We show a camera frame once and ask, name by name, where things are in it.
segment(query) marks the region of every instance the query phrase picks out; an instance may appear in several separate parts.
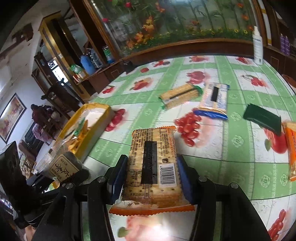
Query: barcode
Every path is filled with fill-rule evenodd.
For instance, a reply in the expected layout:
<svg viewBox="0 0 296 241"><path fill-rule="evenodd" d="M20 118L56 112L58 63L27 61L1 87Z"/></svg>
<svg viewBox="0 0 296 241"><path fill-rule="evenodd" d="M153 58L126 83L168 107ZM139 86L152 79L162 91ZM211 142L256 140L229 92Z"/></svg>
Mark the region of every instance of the barcode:
<svg viewBox="0 0 296 241"><path fill-rule="evenodd" d="M159 187L176 187L176 173L173 163L159 165Z"/></svg>

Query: purple bottle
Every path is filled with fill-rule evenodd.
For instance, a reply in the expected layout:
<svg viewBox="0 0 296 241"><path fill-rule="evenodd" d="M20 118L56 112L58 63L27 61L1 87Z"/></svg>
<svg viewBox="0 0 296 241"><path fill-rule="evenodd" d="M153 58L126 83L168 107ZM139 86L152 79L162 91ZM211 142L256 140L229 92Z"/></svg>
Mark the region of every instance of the purple bottle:
<svg viewBox="0 0 296 241"><path fill-rule="evenodd" d="M281 34L280 36L281 52L285 53L285 37Z"/></svg>
<svg viewBox="0 0 296 241"><path fill-rule="evenodd" d="M285 36L285 54L290 55L290 42L287 36Z"/></svg>

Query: metal bolt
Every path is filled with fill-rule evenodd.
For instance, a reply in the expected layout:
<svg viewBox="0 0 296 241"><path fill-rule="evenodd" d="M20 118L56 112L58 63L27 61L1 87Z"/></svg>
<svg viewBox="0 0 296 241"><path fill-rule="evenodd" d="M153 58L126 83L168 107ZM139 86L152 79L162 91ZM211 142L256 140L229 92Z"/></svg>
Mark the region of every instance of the metal bolt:
<svg viewBox="0 0 296 241"><path fill-rule="evenodd" d="M67 188L67 189L71 189L72 187L74 187L74 184L73 184L73 183L68 183L68 184L66 185L66 188Z"/></svg>
<svg viewBox="0 0 296 241"><path fill-rule="evenodd" d="M203 183L207 181L207 178L206 178L206 177L199 177L198 179L199 179L201 182L203 182Z"/></svg>
<svg viewBox="0 0 296 241"><path fill-rule="evenodd" d="M237 189L239 187L239 185L237 185L236 183L231 183L230 186L234 189Z"/></svg>
<svg viewBox="0 0 296 241"><path fill-rule="evenodd" d="M98 177L97 181L103 183L104 181L106 181L106 178L104 176L100 176Z"/></svg>

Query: framed picture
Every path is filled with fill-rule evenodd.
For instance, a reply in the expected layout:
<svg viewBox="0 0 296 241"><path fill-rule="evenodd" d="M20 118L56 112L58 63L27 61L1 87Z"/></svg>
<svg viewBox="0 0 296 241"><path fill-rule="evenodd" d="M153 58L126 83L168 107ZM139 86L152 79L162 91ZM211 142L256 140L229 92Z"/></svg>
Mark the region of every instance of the framed picture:
<svg viewBox="0 0 296 241"><path fill-rule="evenodd" d="M15 125L26 109L15 93L0 116L0 137L5 144L7 144Z"/></svg>

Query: beige label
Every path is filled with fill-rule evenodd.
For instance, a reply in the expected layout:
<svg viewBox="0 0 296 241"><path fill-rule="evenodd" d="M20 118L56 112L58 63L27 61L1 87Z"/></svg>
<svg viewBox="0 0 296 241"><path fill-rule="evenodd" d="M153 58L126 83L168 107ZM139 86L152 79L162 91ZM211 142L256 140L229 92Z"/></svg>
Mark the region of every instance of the beige label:
<svg viewBox="0 0 296 241"><path fill-rule="evenodd" d="M59 158L54 161L49 171L56 176L60 182L62 182L74 173L78 172L79 169L75 167L67 157L60 155Z"/></svg>

